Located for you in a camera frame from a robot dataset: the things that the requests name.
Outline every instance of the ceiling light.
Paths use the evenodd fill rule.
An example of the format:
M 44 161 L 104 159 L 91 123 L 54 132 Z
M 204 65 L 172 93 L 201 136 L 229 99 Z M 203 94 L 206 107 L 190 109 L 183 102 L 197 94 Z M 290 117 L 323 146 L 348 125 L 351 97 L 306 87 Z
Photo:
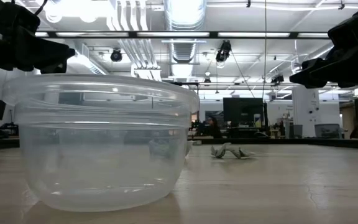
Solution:
M 163 44 L 206 44 L 205 40 L 161 40 Z
M 138 37 L 209 37 L 209 32 L 139 32 Z
M 328 34 L 327 33 L 300 33 L 298 34 L 298 37 L 314 37 L 314 38 L 318 38 L 318 37 L 326 37 L 328 38 Z
M 63 19 L 61 14 L 53 14 L 51 11 L 46 11 L 45 17 L 47 18 L 48 22 L 51 23 L 58 23 Z
M 48 33 L 47 32 L 36 32 L 35 36 L 36 37 L 48 37 Z
M 127 32 L 57 32 L 59 37 L 128 37 Z
M 289 37 L 286 32 L 219 32 L 218 37 Z
M 76 4 L 77 7 L 78 7 L 78 0 L 76 1 L 73 1 L 73 3 L 71 5 L 74 5 Z M 97 17 L 97 14 L 95 13 L 89 13 L 90 11 L 92 11 L 91 7 L 92 7 L 92 1 L 91 0 L 82 0 L 80 2 L 81 4 L 81 8 L 83 10 L 83 12 L 81 13 L 81 16 L 80 16 L 80 19 L 83 21 L 83 22 L 87 22 L 87 23 L 92 23 L 94 21 L 96 21 L 96 19 L 98 18 Z
M 120 62 L 122 60 L 121 49 L 113 49 L 110 59 L 113 62 Z

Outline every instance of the container rim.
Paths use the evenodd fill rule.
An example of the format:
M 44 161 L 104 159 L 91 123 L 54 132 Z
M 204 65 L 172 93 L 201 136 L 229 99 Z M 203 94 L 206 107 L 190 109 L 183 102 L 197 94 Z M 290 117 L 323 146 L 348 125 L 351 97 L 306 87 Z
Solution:
M 32 95 L 53 92 L 133 94 L 188 103 L 191 113 L 200 108 L 200 99 L 195 92 L 176 85 L 97 74 L 44 74 L 14 78 L 4 84 L 2 99 L 8 105 L 15 106 Z

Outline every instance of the clear plastic container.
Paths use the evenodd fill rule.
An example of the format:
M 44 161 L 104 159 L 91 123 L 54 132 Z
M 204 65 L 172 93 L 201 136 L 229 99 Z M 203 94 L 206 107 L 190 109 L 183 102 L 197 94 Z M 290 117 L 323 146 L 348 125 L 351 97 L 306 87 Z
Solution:
M 15 105 L 27 182 L 47 205 L 131 208 L 166 196 L 185 159 L 193 91 L 104 75 L 34 75 L 4 86 Z

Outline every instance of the ceiling beam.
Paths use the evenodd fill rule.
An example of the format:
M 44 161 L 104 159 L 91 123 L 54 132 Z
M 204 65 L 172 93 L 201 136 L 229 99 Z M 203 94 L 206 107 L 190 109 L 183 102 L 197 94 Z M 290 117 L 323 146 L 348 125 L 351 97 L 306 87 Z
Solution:
M 242 40 L 329 40 L 325 32 L 265 32 L 265 31 L 55 31 L 39 30 L 44 39 L 242 39 Z

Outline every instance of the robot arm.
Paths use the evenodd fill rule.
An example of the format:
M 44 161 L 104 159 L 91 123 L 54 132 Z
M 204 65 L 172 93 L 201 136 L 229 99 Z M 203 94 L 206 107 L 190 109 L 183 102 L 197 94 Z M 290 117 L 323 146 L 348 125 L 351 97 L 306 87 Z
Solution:
M 328 31 L 334 47 L 325 59 L 316 58 L 302 63 L 302 71 L 290 77 L 293 83 L 306 88 L 321 88 L 327 82 L 339 87 L 358 85 L 358 12 Z
M 64 73 L 75 50 L 35 36 L 40 19 L 22 6 L 0 0 L 0 68 Z

